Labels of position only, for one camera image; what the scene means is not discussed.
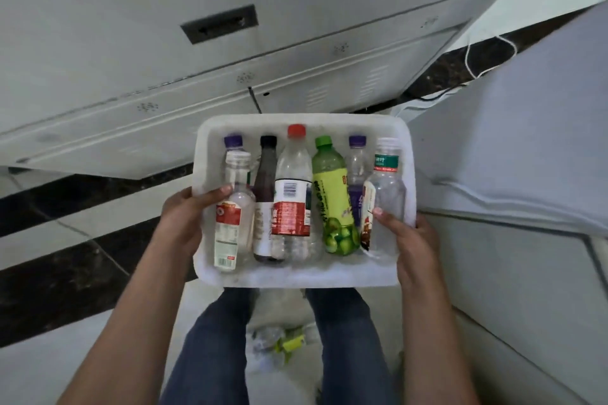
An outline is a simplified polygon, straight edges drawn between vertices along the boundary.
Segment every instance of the yellow bottle label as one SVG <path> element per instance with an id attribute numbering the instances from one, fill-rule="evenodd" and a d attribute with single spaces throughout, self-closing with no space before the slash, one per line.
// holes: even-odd
<path id="1" fill-rule="evenodd" d="M 313 184 L 323 224 L 329 218 L 335 218 L 342 226 L 353 225 L 353 210 L 346 188 L 346 168 L 316 173 Z"/>

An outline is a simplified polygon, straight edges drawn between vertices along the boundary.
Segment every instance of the green label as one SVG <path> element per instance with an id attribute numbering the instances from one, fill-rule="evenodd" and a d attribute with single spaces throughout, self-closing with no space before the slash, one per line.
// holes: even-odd
<path id="1" fill-rule="evenodd" d="M 397 171 L 398 166 L 399 166 L 399 156 L 398 155 L 376 154 L 374 170 Z"/>
<path id="2" fill-rule="evenodd" d="M 313 184 L 323 224 L 329 218 L 335 218 L 343 226 L 353 225 L 353 210 L 346 189 L 346 168 L 316 173 Z"/>

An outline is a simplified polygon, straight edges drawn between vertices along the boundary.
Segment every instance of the leg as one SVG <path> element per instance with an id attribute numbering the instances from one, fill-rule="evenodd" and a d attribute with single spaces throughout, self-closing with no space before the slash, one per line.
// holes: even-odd
<path id="1" fill-rule="evenodd" d="M 354 288 L 316 288 L 307 298 L 323 342 L 322 403 L 397 405 L 370 309 Z"/>
<path id="2" fill-rule="evenodd" d="M 248 405 L 245 328 L 250 288 L 226 288 L 196 320 L 162 393 L 161 405 Z"/>

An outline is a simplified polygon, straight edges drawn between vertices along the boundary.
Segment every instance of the hand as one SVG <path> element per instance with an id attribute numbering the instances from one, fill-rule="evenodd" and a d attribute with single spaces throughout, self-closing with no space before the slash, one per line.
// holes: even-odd
<path id="1" fill-rule="evenodd" d="M 410 227 L 380 208 L 372 210 L 378 222 L 397 236 L 399 259 L 397 277 L 404 291 L 442 284 L 439 262 L 439 235 L 424 216 L 416 215 L 416 227 Z"/>
<path id="2" fill-rule="evenodd" d="M 191 258 L 202 239 L 202 211 L 221 202 L 231 192 L 232 186 L 227 184 L 197 197 L 192 196 L 191 187 L 171 195 L 162 206 L 161 220 L 151 243 L 168 249 L 170 253 Z"/>

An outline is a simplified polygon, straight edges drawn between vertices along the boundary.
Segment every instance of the purple bottle cap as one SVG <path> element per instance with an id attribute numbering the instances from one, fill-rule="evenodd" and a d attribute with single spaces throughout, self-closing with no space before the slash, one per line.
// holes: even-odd
<path id="1" fill-rule="evenodd" d="M 226 149 L 243 146 L 243 137 L 240 134 L 229 134 L 224 137 Z"/>
<path id="2" fill-rule="evenodd" d="M 367 137 L 362 134 L 354 134 L 348 137 L 348 144 L 350 147 L 365 147 L 365 143 L 367 142 Z"/>

